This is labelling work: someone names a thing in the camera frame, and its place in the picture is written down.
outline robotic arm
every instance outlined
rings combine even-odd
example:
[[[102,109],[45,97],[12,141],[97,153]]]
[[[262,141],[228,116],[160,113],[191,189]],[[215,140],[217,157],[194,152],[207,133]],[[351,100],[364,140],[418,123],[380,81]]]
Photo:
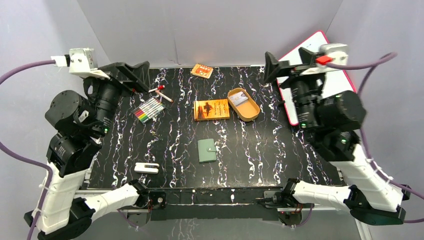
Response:
[[[69,67],[71,74],[83,78],[87,98],[66,90],[52,100],[45,118],[57,130],[47,150],[53,176],[42,209],[27,212],[24,219],[31,225],[40,212],[35,223],[40,230],[38,239],[68,240],[78,237],[92,221],[107,213],[125,206],[145,207],[154,204],[151,196],[165,199],[165,194],[149,191],[135,180],[102,195],[74,199],[94,155],[103,146],[102,139],[112,125],[120,98],[149,90],[149,62],[134,67],[117,62],[98,68],[90,48],[71,49],[69,55],[52,59],[57,66]],[[47,179],[42,183],[44,188]],[[165,206],[155,204],[158,208]]]
[[[369,225],[400,225],[406,215],[401,203],[411,193],[384,181],[365,156],[354,132],[366,115],[359,96],[344,91],[321,97],[326,73],[337,70],[326,64],[346,65],[347,48],[340,43],[322,45],[319,52],[301,47],[303,64],[298,65],[278,61],[271,53],[265,53],[265,82],[288,77],[279,87],[291,89],[300,127],[311,134],[309,142],[316,152],[339,168],[350,186],[323,186],[289,179],[282,192],[264,193],[263,201],[283,206],[320,204],[348,211]]]

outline white stapler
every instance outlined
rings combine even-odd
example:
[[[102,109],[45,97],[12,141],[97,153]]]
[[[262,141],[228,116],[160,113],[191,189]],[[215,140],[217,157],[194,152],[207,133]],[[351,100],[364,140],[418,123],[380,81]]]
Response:
[[[137,173],[142,173],[142,174],[157,174],[159,173],[159,164],[147,163],[147,162],[136,162],[134,170]]]

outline gray floor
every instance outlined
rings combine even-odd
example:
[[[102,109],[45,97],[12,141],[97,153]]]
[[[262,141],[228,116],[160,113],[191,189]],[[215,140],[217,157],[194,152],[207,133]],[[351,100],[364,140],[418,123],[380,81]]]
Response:
[[[118,214],[96,220],[77,240],[360,240],[353,217],[316,210],[295,230],[261,219],[178,219],[150,221],[138,231]]]

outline red marker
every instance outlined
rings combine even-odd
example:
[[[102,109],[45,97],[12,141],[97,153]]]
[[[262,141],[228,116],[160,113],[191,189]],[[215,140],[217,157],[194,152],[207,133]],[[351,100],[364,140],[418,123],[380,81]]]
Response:
[[[149,93],[151,93],[151,92],[154,92],[154,91],[156,91],[156,90],[162,90],[162,89],[164,89],[164,88],[165,88],[165,85],[160,85],[160,86],[158,86],[157,88],[150,89],[148,92],[149,92]]]

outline orange book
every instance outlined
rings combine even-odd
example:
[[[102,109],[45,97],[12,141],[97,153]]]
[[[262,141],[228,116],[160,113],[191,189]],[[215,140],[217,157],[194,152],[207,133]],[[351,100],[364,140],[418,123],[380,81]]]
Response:
[[[229,119],[230,108],[227,99],[194,101],[194,120]]]

